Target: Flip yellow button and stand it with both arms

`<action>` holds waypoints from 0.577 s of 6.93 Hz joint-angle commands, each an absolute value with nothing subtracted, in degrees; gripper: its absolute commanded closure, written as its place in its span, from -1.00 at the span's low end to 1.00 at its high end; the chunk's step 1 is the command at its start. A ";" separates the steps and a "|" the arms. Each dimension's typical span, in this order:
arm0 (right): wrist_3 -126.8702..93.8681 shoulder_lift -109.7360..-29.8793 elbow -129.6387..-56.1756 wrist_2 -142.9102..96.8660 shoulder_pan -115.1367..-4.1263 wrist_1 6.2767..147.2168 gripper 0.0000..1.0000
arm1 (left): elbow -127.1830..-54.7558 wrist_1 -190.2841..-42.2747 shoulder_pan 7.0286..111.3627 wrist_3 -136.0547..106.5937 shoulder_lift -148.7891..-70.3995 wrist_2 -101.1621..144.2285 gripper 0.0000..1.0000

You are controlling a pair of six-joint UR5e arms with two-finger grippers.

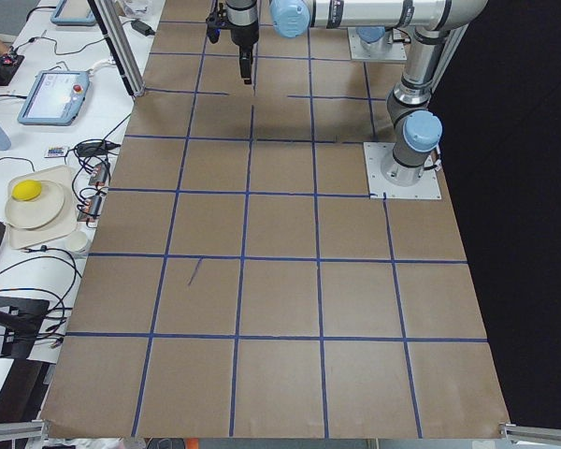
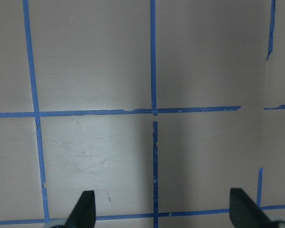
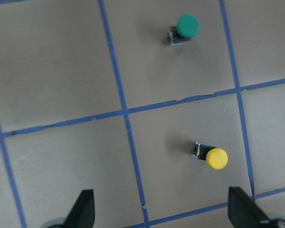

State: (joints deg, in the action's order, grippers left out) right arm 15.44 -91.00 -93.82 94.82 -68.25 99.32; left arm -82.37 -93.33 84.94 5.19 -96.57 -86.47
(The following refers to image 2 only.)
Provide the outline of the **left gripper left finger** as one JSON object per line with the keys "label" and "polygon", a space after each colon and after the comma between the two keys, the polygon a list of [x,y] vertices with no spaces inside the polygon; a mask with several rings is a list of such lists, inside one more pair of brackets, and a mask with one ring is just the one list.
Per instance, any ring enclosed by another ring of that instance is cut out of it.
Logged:
{"label": "left gripper left finger", "polygon": [[83,191],[70,216],[66,228],[93,228],[95,226],[95,192]]}

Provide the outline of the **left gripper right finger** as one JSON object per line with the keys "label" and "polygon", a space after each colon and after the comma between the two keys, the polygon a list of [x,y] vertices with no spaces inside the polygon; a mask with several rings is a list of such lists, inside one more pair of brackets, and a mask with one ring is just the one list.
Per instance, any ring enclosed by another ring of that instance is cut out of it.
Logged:
{"label": "left gripper right finger", "polygon": [[241,188],[230,189],[229,218],[235,228],[264,228],[271,223],[268,216]]}

